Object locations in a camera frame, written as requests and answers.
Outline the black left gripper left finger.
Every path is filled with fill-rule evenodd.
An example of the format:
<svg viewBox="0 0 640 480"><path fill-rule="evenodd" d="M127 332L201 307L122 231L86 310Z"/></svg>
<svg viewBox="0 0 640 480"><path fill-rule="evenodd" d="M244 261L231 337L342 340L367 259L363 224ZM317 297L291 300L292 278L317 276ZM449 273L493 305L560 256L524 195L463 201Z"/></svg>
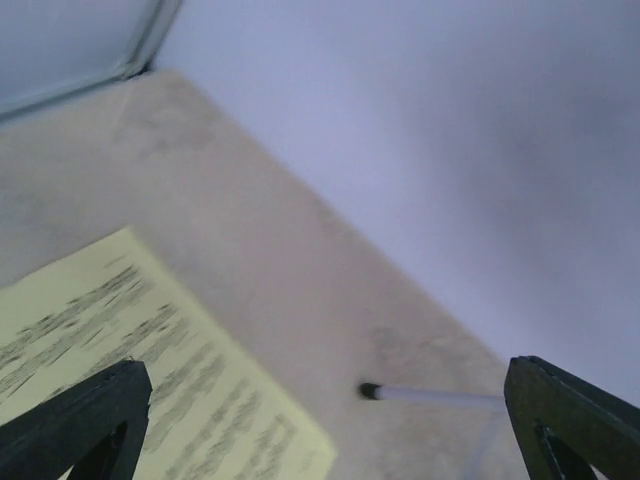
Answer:
<svg viewBox="0 0 640 480"><path fill-rule="evenodd" d="M141 361L123 360L1 426L3 479L131 479L152 386Z"/></svg>

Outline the white music stand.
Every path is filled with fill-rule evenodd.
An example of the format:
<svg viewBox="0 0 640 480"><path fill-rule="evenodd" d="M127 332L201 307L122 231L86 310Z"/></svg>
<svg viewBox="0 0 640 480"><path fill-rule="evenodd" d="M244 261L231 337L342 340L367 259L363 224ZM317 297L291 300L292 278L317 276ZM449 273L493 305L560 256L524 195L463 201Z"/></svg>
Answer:
<svg viewBox="0 0 640 480"><path fill-rule="evenodd" d="M370 401L398 399L435 406L488 411L490 413L489 420L481 433L477 448L463 471L462 479L476 479L484 455L489 450L506 417L504 398L495 395L394 387L372 382L360 383L357 386L357 392L361 398Z"/></svg>

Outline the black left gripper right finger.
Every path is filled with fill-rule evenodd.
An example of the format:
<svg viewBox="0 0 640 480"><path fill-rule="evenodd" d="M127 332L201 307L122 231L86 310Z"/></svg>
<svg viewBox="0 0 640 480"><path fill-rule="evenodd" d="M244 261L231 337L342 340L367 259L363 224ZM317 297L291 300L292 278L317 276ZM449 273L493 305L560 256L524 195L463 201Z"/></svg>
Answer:
<svg viewBox="0 0 640 480"><path fill-rule="evenodd" d="M639 409L535 356L510 360L510 423L531 479L639 477Z"/></svg>

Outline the yellow sheet music page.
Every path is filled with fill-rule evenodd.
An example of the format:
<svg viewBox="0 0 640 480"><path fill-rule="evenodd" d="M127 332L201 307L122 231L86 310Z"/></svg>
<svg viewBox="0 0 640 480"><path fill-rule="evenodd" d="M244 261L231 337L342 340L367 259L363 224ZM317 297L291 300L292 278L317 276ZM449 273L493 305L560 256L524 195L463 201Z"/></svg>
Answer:
<svg viewBox="0 0 640 480"><path fill-rule="evenodd" d="M1 418L121 360L150 377L139 479L324 479L319 425L130 229L1 291Z"/></svg>

